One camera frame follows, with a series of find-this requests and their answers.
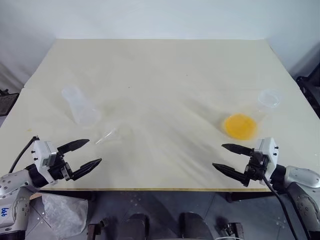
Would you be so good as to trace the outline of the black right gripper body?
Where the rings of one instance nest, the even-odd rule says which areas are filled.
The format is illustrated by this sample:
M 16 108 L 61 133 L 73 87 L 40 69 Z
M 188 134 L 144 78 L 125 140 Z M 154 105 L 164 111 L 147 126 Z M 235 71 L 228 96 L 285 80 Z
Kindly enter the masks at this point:
M 243 185 L 247 187 L 250 183 L 250 180 L 264 182 L 268 163 L 269 158 L 267 155 L 252 148 L 249 156 L 249 162 L 244 170 L 245 178 Z

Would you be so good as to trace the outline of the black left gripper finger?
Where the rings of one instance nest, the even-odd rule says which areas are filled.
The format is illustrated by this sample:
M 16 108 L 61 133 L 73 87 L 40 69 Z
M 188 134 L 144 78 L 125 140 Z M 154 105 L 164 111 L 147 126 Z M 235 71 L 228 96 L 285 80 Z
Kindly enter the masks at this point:
M 87 175 L 88 173 L 90 173 L 95 167 L 97 167 L 100 162 L 102 161 L 102 158 L 98 158 L 96 160 L 92 160 L 87 162 L 86 164 L 82 165 L 78 170 L 74 171 L 72 173 L 72 177 L 71 179 L 76 181 L 79 178 Z
M 86 143 L 88 143 L 90 140 L 89 139 L 78 139 L 71 141 L 69 143 L 66 143 L 62 146 L 59 146 L 57 148 L 59 153 L 68 153 L 68 152 L 73 152 L 82 146 L 84 146 Z

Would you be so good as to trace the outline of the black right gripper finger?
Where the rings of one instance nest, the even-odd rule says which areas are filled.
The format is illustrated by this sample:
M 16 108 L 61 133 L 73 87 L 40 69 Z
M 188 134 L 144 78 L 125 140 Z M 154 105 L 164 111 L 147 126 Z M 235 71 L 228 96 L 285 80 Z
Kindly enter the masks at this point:
M 223 148 L 227 149 L 228 151 L 238 154 L 238 155 L 245 155 L 251 156 L 253 154 L 253 149 L 249 147 L 245 147 L 242 145 L 234 144 L 234 143 L 224 143 L 221 145 Z
M 218 171 L 223 173 L 225 176 L 230 177 L 240 183 L 243 184 L 243 186 L 248 186 L 248 179 L 247 176 L 244 173 L 236 171 L 234 168 L 229 167 L 224 164 L 219 163 L 212 163 L 213 167 L 216 168 Z

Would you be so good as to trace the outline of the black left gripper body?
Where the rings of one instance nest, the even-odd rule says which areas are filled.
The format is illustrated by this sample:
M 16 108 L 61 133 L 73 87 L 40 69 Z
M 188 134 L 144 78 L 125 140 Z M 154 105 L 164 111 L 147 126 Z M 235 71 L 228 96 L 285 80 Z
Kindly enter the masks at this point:
M 70 152 L 69 149 L 65 149 L 64 151 L 60 150 L 51 156 L 48 172 L 54 180 L 74 180 L 74 173 L 70 165 L 64 160 L 64 156 L 68 152 Z

